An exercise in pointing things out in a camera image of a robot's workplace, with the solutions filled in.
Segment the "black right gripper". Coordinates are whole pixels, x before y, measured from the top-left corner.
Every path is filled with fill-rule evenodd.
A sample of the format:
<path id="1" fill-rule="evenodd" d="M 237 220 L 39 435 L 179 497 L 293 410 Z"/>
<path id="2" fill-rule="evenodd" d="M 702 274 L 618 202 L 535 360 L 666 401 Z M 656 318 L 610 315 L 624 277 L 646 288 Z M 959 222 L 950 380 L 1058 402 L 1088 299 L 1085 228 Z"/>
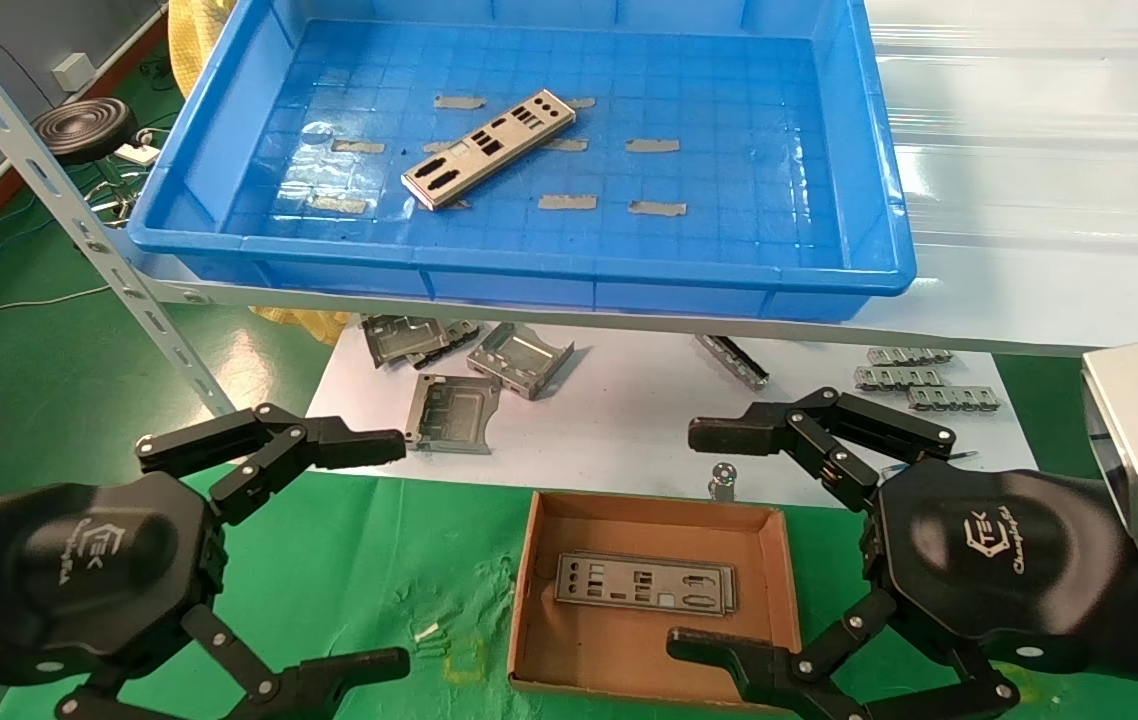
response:
<path id="1" fill-rule="evenodd" d="M 907 464 L 934 460 L 902 470 L 877 493 L 877 471 L 848 442 Z M 677 626 L 668 655 L 720 667 L 749 705 L 801 719 L 997 719 L 1019 705 L 1020 692 L 981 649 L 1039 671 L 1090 667 L 1099 612 L 1130 557 L 1107 493 L 1040 471 L 953 467 L 941 461 L 954 442 L 953 430 L 933 421 L 834 388 L 688 423 L 693 452 L 785 455 L 851 511 L 869 511 L 877 493 L 889 582 L 917 632 L 935 646 L 953 642 L 943 660 L 958 682 L 869 703 L 838 687 L 835 671 L 902 619 L 890 591 L 867 593 L 798 652 Z"/>

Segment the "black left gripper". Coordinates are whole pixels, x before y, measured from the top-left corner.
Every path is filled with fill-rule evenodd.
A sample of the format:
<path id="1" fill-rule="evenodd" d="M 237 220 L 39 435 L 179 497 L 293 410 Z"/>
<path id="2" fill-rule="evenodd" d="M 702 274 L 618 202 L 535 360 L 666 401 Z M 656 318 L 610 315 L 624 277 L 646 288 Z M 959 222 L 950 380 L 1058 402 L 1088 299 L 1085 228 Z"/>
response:
<path id="1" fill-rule="evenodd" d="M 405 678 L 399 647 L 272 673 L 209 607 L 229 560 L 220 521 L 240 524 L 312 467 L 405 456 L 399 429 L 351 430 L 340 416 L 262 404 L 139 439 L 141 470 L 156 473 L 134 482 L 0 495 L 0 685 L 94 673 L 58 702 L 58 719 L 172 719 L 118 693 L 124 675 L 152 673 L 190 638 L 244 688 L 226 719 L 332 719 L 351 689 Z M 232 460 L 240 465 L 208 503 L 175 479 Z"/>

